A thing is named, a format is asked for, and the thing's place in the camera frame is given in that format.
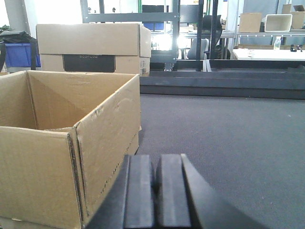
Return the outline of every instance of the blue box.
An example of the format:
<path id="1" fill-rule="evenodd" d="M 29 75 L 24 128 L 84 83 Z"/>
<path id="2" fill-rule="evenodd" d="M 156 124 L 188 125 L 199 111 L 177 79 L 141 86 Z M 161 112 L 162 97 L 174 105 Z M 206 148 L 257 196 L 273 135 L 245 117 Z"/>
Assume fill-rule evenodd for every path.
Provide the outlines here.
<path id="1" fill-rule="evenodd" d="M 30 67 L 31 44 L 5 44 L 7 67 Z M 36 54 L 36 67 L 41 67 L 39 54 Z"/>

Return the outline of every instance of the cardboard box on shelf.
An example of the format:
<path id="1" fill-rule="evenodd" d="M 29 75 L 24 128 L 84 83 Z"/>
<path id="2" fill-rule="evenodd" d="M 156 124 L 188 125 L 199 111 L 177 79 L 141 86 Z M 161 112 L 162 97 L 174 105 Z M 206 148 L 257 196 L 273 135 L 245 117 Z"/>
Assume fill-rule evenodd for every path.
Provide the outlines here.
<path id="1" fill-rule="evenodd" d="M 305 11 L 291 12 L 292 14 L 292 28 L 302 29 L 304 26 Z"/>
<path id="2" fill-rule="evenodd" d="M 282 8 L 282 14 L 289 14 L 291 11 L 291 4 L 284 4 Z"/>
<path id="3" fill-rule="evenodd" d="M 137 23 L 38 24 L 44 71 L 149 75 L 151 32 Z"/>
<path id="4" fill-rule="evenodd" d="M 261 13 L 241 13 L 239 32 L 259 32 L 261 20 Z"/>
<path id="5" fill-rule="evenodd" d="M 83 228 L 138 148 L 139 91 L 132 74 L 0 77 L 0 223 Z"/>

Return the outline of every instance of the open cardboard box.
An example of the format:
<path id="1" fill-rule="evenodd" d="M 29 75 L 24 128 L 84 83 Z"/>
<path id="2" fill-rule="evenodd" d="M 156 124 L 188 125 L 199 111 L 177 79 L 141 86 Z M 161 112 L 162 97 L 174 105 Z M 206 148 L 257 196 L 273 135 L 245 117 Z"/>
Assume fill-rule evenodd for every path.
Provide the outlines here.
<path id="1" fill-rule="evenodd" d="M 0 217 L 84 227 L 136 152 L 139 128 L 138 75 L 0 77 Z"/>

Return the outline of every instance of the desk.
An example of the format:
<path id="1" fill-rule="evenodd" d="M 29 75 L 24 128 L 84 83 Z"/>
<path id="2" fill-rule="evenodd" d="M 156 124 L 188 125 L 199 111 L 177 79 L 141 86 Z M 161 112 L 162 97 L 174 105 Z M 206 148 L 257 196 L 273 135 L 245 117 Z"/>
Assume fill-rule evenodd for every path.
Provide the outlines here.
<path id="1" fill-rule="evenodd" d="M 236 60 L 250 61 L 305 61 L 305 52 L 291 52 L 290 50 L 251 50 L 252 56 L 249 56 L 249 49 L 234 49 L 233 55 Z"/>

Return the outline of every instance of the white container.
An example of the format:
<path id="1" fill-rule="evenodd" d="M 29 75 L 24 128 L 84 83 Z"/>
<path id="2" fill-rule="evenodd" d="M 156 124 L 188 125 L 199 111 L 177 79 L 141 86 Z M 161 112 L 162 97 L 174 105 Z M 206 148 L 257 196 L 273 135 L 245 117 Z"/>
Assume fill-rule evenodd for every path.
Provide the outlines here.
<path id="1" fill-rule="evenodd" d="M 292 14 L 267 14 L 265 32 L 289 32 L 292 24 Z"/>

